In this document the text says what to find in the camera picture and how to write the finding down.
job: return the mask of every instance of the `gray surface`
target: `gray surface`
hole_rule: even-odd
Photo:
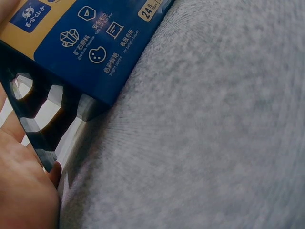
[[[61,228],[303,229],[304,18],[304,0],[177,0],[70,162]]]

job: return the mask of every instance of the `finger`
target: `finger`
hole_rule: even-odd
[[[32,144],[29,143],[29,144],[26,146],[26,148],[27,148],[28,150],[30,150],[31,153],[33,153],[34,157],[37,159],[37,162],[41,165],[41,167],[43,167],[43,164],[42,164],[42,162],[40,161],[40,159],[39,159],[37,153],[35,152],[35,149],[33,148]]]
[[[50,181],[57,188],[61,179],[61,165],[58,161],[55,162],[51,172],[47,173]]]
[[[13,10],[19,0],[0,0],[0,24]]]
[[[22,142],[23,137],[25,136],[25,132],[14,111],[12,111],[5,120],[1,130],[15,138],[19,143]]]
[[[2,108],[3,108],[4,104],[5,104],[6,97],[7,96],[6,96],[5,90],[2,87],[2,84],[0,84],[0,112],[2,111]]]

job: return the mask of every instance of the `blue box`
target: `blue box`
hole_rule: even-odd
[[[113,106],[172,2],[22,0],[0,26],[0,80],[48,171],[75,116],[87,121]],[[20,75],[32,81],[24,98],[12,87]],[[33,117],[54,86],[63,88],[52,96],[61,110],[37,131]]]

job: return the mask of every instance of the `blue packaging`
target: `blue packaging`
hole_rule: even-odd
[[[33,107],[16,99],[9,82],[26,73],[36,97],[45,97],[52,85],[63,86],[63,109],[87,121],[113,106],[172,2],[22,0],[0,25],[0,80],[47,170],[56,160],[54,146],[47,146],[43,130],[40,137],[29,130]]]

